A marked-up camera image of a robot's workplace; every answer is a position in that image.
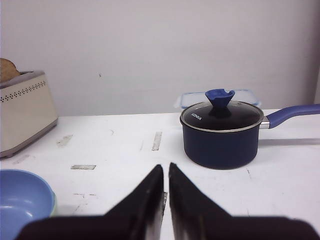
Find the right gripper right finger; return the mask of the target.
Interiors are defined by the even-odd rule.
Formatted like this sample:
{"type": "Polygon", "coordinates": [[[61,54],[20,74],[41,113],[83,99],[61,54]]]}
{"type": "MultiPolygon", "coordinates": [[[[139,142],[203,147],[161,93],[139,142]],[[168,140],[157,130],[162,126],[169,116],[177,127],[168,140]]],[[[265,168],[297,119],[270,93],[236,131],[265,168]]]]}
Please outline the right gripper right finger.
{"type": "Polygon", "coordinates": [[[175,163],[169,165],[169,205],[177,240],[316,240],[307,222],[283,216],[232,216],[203,194],[175,163]]]}

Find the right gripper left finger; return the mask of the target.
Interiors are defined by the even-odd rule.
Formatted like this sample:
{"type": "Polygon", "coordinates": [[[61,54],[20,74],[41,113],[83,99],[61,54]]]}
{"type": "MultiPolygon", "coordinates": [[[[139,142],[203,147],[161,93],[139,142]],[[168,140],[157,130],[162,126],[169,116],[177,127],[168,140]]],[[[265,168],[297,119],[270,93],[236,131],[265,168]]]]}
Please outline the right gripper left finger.
{"type": "Polygon", "coordinates": [[[33,221],[18,240],[158,240],[164,215],[164,172],[156,165],[104,215],[56,216],[33,221]]]}

